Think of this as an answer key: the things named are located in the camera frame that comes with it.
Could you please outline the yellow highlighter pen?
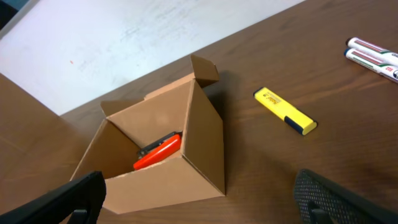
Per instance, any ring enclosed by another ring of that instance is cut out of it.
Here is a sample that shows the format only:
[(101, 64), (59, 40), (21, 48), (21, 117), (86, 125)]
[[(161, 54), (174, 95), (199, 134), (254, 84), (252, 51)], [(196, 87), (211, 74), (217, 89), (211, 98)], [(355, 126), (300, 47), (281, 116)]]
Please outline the yellow highlighter pen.
[(253, 97), (302, 136), (318, 126), (314, 119), (266, 87), (256, 90)]

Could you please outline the white marker blue cap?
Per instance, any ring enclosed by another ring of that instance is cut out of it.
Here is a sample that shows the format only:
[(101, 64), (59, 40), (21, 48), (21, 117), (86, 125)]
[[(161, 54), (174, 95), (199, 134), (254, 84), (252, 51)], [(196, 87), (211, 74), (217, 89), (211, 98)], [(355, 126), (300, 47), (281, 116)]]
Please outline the white marker blue cap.
[(346, 49), (344, 52), (346, 58), (376, 72), (384, 78), (397, 83), (397, 65), (392, 65), (373, 56), (360, 52), (356, 49)]

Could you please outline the brown cardboard box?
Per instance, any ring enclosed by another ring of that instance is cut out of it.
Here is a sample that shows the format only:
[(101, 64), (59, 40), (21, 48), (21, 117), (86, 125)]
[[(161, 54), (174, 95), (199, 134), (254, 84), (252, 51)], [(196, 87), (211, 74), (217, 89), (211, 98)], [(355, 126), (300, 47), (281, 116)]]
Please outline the brown cardboard box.
[[(73, 178), (102, 172), (105, 209), (123, 214), (225, 194), (223, 122), (204, 92), (219, 74), (205, 58), (190, 61), (191, 74), (143, 98), (101, 103), (104, 120)], [(134, 170), (138, 151), (173, 131), (182, 132), (180, 149)]]

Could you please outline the white marker black cap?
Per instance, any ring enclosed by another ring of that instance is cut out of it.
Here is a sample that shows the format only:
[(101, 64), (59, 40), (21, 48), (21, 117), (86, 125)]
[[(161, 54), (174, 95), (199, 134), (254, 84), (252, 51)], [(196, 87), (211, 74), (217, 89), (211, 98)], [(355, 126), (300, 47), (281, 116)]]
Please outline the white marker black cap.
[(374, 45), (370, 42), (362, 40), (358, 37), (351, 37), (346, 41), (349, 48), (359, 50), (374, 58), (387, 62), (391, 65), (397, 66), (397, 52), (384, 49), (380, 46)]

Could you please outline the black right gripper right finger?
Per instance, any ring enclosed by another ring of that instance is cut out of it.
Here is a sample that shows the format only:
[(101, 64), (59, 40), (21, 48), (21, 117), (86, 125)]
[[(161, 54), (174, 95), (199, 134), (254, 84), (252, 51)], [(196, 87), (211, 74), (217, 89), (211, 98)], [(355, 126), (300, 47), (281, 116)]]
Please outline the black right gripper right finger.
[(397, 214), (309, 169), (300, 170), (294, 200), (301, 220), (316, 223), (397, 223)]

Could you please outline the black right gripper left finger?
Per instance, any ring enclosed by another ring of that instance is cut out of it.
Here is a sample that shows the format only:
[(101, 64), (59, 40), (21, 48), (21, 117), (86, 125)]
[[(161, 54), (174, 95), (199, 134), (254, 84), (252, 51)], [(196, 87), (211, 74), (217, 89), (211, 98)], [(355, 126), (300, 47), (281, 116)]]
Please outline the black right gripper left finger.
[(1, 215), (1, 223), (96, 224), (106, 197), (102, 172), (94, 171)]

